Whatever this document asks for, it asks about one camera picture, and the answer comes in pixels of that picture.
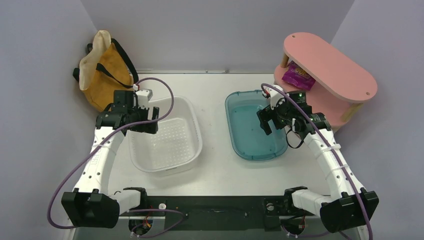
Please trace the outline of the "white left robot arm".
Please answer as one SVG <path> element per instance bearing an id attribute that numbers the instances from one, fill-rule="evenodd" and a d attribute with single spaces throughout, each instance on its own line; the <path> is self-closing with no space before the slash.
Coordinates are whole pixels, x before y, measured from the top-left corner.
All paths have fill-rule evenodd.
<path id="1" fill-rule="evenodd" d="M 148 120 L 150 89 L 115 90 L 113 101 L 95 122 L 91 156 L 71 192 L 64 192 L 61 204 L 74 227 L 113 228 L 121 214 L 132 210 L 143 215 L 149 210 L 146 190 L 125 187 L 108 193 L 109 179 L 117 151 L 127 130 L 126 124 Z"/>

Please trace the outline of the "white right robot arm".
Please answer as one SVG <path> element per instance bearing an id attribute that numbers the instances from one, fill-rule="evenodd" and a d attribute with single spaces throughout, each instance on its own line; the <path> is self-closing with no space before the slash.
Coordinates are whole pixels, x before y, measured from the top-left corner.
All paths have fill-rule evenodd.
<path id="1" fill-rule="evenodd" d="M 365 226 L 371 239 L 370 220 L 379 198 L 374 191 L 366 190 L 351 171 L 325 115 L 313 112 L 304 91 L 283 93 L 268 89 L 262 95 L 269 105 L 259 110 L 257 116 L 265 134 L 272 133 L 269 121 L 278 130 L 288 126 L 301 138 L 300 144 L 311 150 L 330 189 L 330 195 L 325 196 L 305 186 L 288 188 L 282 201 L 284 211 L 290 215 L 299 211 L 314 214 L 330 233 Z"/>

